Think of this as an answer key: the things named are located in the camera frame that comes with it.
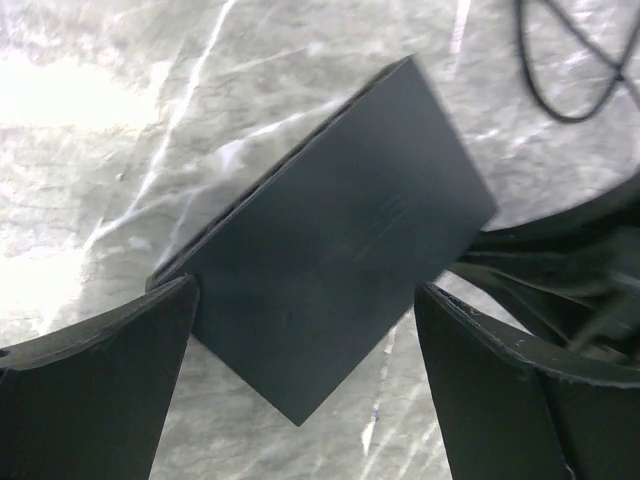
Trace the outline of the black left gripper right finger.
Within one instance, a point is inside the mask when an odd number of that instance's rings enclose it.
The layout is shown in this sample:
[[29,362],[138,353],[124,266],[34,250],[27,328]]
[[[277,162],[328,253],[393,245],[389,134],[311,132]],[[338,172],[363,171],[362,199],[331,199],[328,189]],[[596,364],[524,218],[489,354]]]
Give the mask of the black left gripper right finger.
[[455,479],[636,479],[639,373],[584,358],[441,288],[414,293]]

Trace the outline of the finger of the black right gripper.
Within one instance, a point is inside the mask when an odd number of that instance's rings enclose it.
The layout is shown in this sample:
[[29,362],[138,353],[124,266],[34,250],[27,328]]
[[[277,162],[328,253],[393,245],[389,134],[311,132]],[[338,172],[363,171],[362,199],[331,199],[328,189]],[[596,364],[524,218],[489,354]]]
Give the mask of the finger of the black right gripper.
[[467,254],[453,273],[532,334],[583,357],[639,367],[639,269],[608,254]]
[[565,211],[479,236],[479,256],[486,259],[547,259],[600,246],[616,256],[639,256],[637,172]]

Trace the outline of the black network switch box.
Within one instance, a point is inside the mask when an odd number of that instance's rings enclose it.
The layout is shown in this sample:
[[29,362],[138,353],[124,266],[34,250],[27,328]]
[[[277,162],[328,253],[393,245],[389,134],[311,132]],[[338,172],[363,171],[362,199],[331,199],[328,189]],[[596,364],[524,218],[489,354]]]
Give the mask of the black network switch box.
[[414,56],[374,75],[149,278],[193,276],[194,336],[303,424],[495,216]]

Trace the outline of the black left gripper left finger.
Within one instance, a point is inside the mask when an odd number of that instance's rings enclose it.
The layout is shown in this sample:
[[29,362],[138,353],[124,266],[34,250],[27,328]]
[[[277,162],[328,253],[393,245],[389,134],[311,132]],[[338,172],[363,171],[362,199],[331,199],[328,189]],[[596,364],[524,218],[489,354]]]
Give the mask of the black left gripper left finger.
[[2,478],[148,478],[198,302],[186,275],[2,348]]

